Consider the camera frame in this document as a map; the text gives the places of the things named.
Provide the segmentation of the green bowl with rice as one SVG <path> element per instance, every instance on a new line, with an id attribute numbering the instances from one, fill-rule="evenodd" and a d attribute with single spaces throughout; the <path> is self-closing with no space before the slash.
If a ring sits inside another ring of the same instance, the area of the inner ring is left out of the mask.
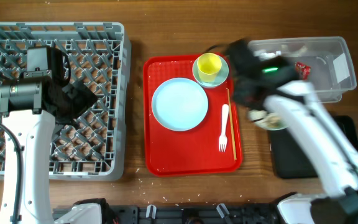
<path id="1" fill-rule="evenodd" d="M 278 131 L 288 127 L 278 114 L 264 110 L 249 110 L 247 117 L 256 126 L 268 131 Z"/>

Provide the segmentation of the red snack wrapper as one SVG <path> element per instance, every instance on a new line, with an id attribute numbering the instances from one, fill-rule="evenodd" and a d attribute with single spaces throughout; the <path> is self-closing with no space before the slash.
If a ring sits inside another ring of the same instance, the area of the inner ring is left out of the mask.
<path id="1" fill-rule="evenodd" d="M 307 80 L 311 73 L 311 67 L 301 62 L 296 62 L 295 71 L 299 74 L 302 80 Z"/>

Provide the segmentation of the white paper napkin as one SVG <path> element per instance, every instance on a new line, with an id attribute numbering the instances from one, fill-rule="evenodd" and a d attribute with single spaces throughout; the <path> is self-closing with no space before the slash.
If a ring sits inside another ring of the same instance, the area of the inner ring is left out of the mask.
<path id="1" fill-rule="evenodd" d="M 257 50 L 254 52 L 254 55 L 260 60 L 269 60 L 271 58 L 281 55 L 281 51 L 268 52 L 266 50 Z"/>

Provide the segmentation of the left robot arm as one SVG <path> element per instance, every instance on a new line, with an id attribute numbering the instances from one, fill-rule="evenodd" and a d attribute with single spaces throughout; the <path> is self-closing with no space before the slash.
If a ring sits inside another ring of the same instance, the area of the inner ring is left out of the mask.
<path id="1" fill-rule="evenodd" d="M 27 70 L 0 87 L 5 169 L 0 223 L 53 223 L 49 152 L 53 135 L 92 107 L 97 96 L 70 83 L 68 55 L 49 46 L 27 51 Z"/>

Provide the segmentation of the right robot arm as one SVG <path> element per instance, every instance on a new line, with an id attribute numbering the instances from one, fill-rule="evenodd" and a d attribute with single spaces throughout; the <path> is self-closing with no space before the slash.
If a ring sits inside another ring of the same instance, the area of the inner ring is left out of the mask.
<path id="1" fill-rule="evenodd" d="M 245 39 L 227 45 L 232 99 L 277 115 L 315 169 L 323 194 L 290 194 L 277 202 L 284 223 L 358 223 L 358 152 L 287 59 L 260 60 Z"/>

